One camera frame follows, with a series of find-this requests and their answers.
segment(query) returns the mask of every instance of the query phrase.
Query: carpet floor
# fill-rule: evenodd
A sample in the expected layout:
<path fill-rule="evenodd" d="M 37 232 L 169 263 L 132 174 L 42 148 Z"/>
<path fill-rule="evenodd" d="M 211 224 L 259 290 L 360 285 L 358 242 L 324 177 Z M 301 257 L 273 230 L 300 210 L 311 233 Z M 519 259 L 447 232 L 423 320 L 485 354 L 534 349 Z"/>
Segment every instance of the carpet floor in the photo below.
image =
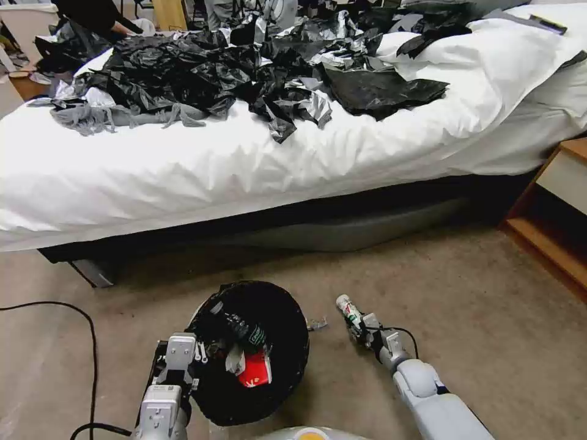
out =
<path fill-rule="evenodd" d="M 96 420 L 131 429 L 157 340 L 181 331 L 220 284 L 239 279 L 284 287 L 307 318 L 326 316 L 329 326 L 311 334 L 306 373 L 293 396 L 268 419 L 224 431 L 231 440 L 293 425 L 374 440 L 419 438 L 391 378 L 350 343 L 334 305 L 343 293 L 384 325 L 409 328 L 421 358 L 494 437 L 585 438 L 587 308 L 508 237 L 481 226 L 346 254 L 161 254 L 130 262 L 119 284 L 104 290 L 36 251 L 0 254 L 0 305 L 50 299 L 88 312 L 98 335 Z M 0 439 L 62 440 L 87 422 L 92 352 L 80 316 L 55 306 L 3 312 L 0 353 Z M 207 440 L 209 429 L 194 408 L 189 438 Z"/>

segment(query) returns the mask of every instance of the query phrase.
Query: white bed sheet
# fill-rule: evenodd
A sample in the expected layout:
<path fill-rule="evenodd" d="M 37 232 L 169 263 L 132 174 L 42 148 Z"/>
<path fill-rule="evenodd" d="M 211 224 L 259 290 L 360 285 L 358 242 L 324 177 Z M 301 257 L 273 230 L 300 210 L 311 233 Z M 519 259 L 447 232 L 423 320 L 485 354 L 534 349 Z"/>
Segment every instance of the white bed sheet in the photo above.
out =
<path fill-rule="evenodd" d="M 90 137 L 60 127 L 46 108 L 20 107 L 0 121 L 0 251 L 447 175 L 529 171 L 540 165 L 545 148 L 587 124 L 584 65 L 530 93 L 587 46 L 578 30 L 587 4 L 516 8 L 520 16 L 528 12 L 559 21 L 569 32 L 561 38 L 482 20 L 470 25 L 473 34 L 436 42 L 417 62 L 394 55 L 411 34 L 386 35 L 378 56 L 398 62 L 408 79 L 446 80 L 446 96 L 381 122 L 351 116 L 335 102 L 323 130 L 296 121 L 298 130 L 282 145 L 242 102 L 227 121 L 208 120 L 205 128 L 144 125 Z M 556 89 L 567 86 L 573 93 L 560 97 Z"/>

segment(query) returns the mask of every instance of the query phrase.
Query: power cord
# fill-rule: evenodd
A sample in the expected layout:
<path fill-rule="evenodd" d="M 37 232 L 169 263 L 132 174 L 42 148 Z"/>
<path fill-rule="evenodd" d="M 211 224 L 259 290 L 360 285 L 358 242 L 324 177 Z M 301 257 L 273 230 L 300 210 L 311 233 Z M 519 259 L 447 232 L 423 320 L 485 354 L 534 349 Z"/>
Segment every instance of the power cord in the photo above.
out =
<path fill-rule="evenodd" d="M 94 440 L 94 429 L 102 429 L 102 430 L 117 433 L 117 434 L 120 434 L 120 435 L 123 435 L 126 437 L 130 437 L 132 435 L 131 431 L 116 427 L 114 425 L 108 425 L 106 423 L 94 422 L 95 413 L 96 413 L 96 390 L 98 388 L 98 343 L 96 342 L 96 332 L 94 330 L 94 322 L 92 321 L 90 315 L 85 313 L 79 307 L 74 306 L 73 304 L 69 304 L 67 302 L 61 302 L 61 301 L 26 302 L 24 304 L 17 304 L 16 306 L 0 307 L 0 312 L 7 312 L 9 310 L 17 310 L 17 309 L 22 309 L 23 307 L 30 307 L 30 306 L 43 306 L 46 304 L 51 304 L 53 306 L 68 307 L 71 310 L 75 310 L 76 312 L 78 312 L 80 315 L 82 315 L 86 319 L 87 323 L 90 326 L 90 333 L 92 334 L 92 357 L 94 360 L 94 378 L 92 380 L 92 395 L 90 398 L 90 422 L 77 428 L 73 432 L 70 440 L 75 440 L 77 435 L 80 432 L 85 431 L 85 430 L 90 430 L 90 433 L 89 433 L 90 440 Z"/>
<path fill-rule="evenodd" d="M 397 330 L 397 331 L 402 331 L 404 333 L 407 333 L 408 335 L 410 335 L 410 338 L 412 338 L 412 343 L 414 344 L 414 353 L 416 355 L 416 359 L 420 358 L 420 355 L 418 353 L 418 343 L 416 342 L 416 338 L 414 337 L 414 335 L 412 334 L 411 331 L 409 331 L 408 329 L 402 328 L 402 327 L 383 327 L 383 326 L 379 326 L 379 328 L 377 327 L 366 327 L 367 330 Z"/>

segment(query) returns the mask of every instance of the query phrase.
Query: bed frame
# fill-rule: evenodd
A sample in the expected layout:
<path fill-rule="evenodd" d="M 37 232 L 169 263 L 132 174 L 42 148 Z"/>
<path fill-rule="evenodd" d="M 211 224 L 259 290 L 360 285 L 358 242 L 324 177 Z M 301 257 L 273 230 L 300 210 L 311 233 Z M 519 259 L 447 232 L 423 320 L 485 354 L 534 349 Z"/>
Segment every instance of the bed frame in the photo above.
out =
<path fill-rule="evenodd" d="M 69 263 L 93 287 L 114 285 L 113 269 L 125 259 L 188 246 L 348 252 L 455 217 L 497 224 L 533 175 L 444 177 L 39 252 Z"/>

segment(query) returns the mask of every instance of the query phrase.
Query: bedside table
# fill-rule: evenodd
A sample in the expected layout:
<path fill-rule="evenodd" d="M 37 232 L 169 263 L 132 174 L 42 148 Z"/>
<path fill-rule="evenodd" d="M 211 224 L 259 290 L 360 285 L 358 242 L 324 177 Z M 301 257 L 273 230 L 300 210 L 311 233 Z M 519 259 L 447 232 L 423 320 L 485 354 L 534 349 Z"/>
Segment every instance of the bedside table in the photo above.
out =
<path fill-rule="evenodd" d="M 587 138 L 560 143 L 502 229 L 587 302 Z"/>

